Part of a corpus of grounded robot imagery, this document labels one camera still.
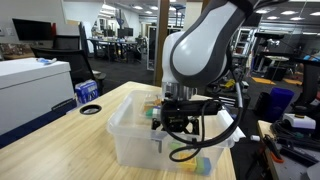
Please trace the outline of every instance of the computer monitor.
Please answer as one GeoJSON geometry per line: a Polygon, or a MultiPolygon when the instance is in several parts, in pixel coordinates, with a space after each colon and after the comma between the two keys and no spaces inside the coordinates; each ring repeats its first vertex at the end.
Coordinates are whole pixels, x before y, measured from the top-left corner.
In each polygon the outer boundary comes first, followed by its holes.
{"type": "Polygon", "coordinates": [[[113,37],[114,36],[114,31],[112,29],[104,29],[103,30],[103,35],[104,37],[113,37]]]}
{"type": "Polygon", "coordinates": [[[126,35],[126,30],[118,29],[118,38],[124,38],[126,35]]]}
{"type": "Polygon", "coordinates": [[[50,22],[12,19],[20,41],[45,41],[52,40],[50,22]]]}
{"type": "Polygon", "coordinates": [[[133,36],[133,28],[124,28],[126,36],[133,36]]]}

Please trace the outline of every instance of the green object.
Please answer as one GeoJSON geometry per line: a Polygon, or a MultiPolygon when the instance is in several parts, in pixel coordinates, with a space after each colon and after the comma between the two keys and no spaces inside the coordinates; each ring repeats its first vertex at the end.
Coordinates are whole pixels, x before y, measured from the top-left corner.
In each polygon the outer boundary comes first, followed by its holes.
{"type": "Polygon", "coordinates": [[[181,144],[178,143],[178,142],[171,142],[171,143],[169,143],[169,147],[170,147],[171,150],[176,150],[179,147],[181,147],[181,144]]]}
{"type": "Polygon", "coordinates": [[[197,157],[197,167],[195,172],[204,176],[209,176],[211,172],[210,159],[206,157],[197,157]]]}
{"type": "Polygon", "coordinates": [[[197,168],[195,171],[197,174],[204,173],[204,161],[203,157],[197,157],[197,168]]]}
{"type": "Polygon", "coordinates": [[[147,116],[148,118],[152,118],[152,112],[153,112],[153,108],[148,109],[148,110],[146,111],[146,116],[147,116]]]}

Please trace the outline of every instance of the trash bin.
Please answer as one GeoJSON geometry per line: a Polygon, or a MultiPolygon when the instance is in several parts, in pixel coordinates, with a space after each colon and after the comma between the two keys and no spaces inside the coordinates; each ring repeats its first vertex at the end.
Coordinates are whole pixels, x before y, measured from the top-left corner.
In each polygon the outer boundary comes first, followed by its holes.
{"type": "Polygon", "coordinates": [[[253,113],[257,116],[263,116],[268,108],[270,99],[271,97],[269,93],[261,92],[257,100],[256,106],[253,109],[253,113]]]}
{"type": "Polygon", "coordinates": [[[294,92],[288,89],[272,88],[270,103],[264,115],[264,120],[274,122],[279,120],[293,98],[294,92]]]}

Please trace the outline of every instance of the ceiling light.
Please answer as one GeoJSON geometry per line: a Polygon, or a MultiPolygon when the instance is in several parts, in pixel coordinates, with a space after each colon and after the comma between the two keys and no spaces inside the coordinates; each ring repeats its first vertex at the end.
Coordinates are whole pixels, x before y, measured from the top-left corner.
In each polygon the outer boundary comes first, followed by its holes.
{"type": "Polygon", "coordinates": [[[105,15],[105,14],[99,14],[99,16],[111,18],[111,16],[108,16],[108,15],[105,15]]]}
{"type": "Polygon", "coordinates": [[[157,6],[151,6],[150,9],[152,9],[152,10],[158,10],[158,7],[157,7],[157,6]]]}
{"type": "Polygon", "coordinates": [[[297,13],[298,12],[295,12],[295,11],[284,11],[281,14],[283,14],[283,15],[292,15],[292,14],[297,14],[297,13]]]}
{"type": "Polygon", "coordinates": [[[301,18],[301,17],[294,17],[294,18],[291,18],[290,20],[292,21],[300,21],[300,20],[303,20],[304,18],[301,18]]]}
{"type": "MultiPolygon", "coordinates": [[[[289,2],[306,2],[307,0],[289,0],[289,2]]],[[[319,0],[308,0],[308,2],[320,2],[319,0]]]]}
{"type": "Polygon", "coordinates": [[[291,31],[277,31],[277,30],[261,30],[262,32],[268,32],[268,33],[277,33],[277,34],[291,34],[291,31]]]}
{"type": "Polygon", "coordinates": [[[141,6],[133,6],[133,8],[139,9],[139,10],[143,9],[141,6]]]}
{"type": "Polygon", "coordinates": [[[267,19],[274,20],[274,19],[279,19],[279,17],[277,17],[277,16],[270,16],[270,17],[267,17],[267,19]]]}
{"type": "Polygon", "coordinates": [[[302,32],[304,35],[317,35],[318,33],[311,33],[311,32],[302,32]]]}
{"type": "Polygon", "coordinates": [[[256,11],[256,13],[258,13],[258,14],[267,14],[268,12],[270,12],[270,11],[268,11],[266,9],[260,9],[260,10],[256,11]]]}
{"type": "Polygon", "coordinates": [[[100,13],[114,15],[114,12],[101,10],[100,13]]]}
{"type": "Polygon", "coordinates": [[[112,7],[112,6],[109,6],[109,5],[106,5],[106,4],[103,4],[102,5],[102,8],[103,9],[108,9],[108,10],[116,10],[116,8],[112,7]]]}
{"type": "Polygon", "coordinates": [[[311,16],[320,16],[320,12],[314,12],[312,14],[310,14],[311,16]]]}

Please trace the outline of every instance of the white printer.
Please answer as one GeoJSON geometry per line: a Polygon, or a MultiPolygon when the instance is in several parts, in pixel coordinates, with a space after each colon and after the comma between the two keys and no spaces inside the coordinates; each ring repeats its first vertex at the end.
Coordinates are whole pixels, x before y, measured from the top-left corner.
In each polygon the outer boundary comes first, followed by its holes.
{"type": "Polygon", "coordinates": [[[0,62],[0,135],[39,117],[54,118],[48,114],[53,107],[74,99],[69,71],[67,62],[0,62]]]}

